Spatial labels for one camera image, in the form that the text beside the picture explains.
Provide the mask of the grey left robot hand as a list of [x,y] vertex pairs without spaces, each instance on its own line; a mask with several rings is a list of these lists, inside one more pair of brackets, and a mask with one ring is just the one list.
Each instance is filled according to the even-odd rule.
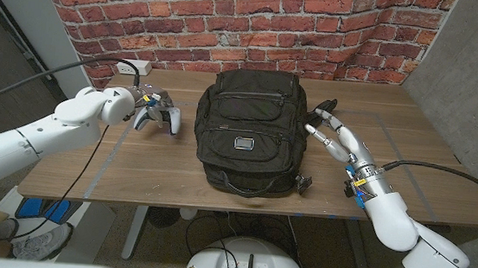
[[163,127],[163,114],[173,107],[172,98],[164,89],[142,84],[134,87],[134,102],[137,109],[134,129],[140,131],[149,121],[155,121],[159,128]]

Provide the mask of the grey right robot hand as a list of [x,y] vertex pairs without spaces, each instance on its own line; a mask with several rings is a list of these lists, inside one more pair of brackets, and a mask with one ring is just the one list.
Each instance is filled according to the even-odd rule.
[[314,112],[323,118],[324,123],[337,133],[338,141],[335,142],[332,138],[326,137],[311,124],[306,124],[305,129],[311,136],[324,145],[325,150],[335,160],[342,163],[349,163],[355,169],[370,164],[375,165],[372,153],[353,131],[333,116],[333,114],[323,109],[316,108]]

